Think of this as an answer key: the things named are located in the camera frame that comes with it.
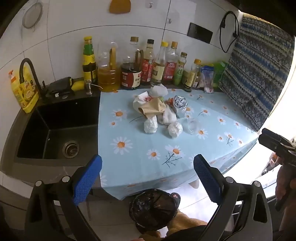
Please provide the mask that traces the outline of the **person's right hand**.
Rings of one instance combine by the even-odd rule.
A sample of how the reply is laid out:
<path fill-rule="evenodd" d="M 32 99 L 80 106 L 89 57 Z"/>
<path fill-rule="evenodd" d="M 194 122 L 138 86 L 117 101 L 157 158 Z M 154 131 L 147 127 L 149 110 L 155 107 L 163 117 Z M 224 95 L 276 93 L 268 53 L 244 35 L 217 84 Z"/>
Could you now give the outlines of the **person's right hand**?
<path fill-rule="evenodd" d="M 289 174 L 287 169 L 281 167 L 278 171 L 276 180 L 275 195 L 277 201 L 280 201 L 287 192 L 288 177 Z M 292 221 L 295 220 L 295 198 L 291 199 L 289 202 L 286 201 L 285 204 L 286 206 L 280 224 L 280 231 L 287 229 L 292 224 Z"/>

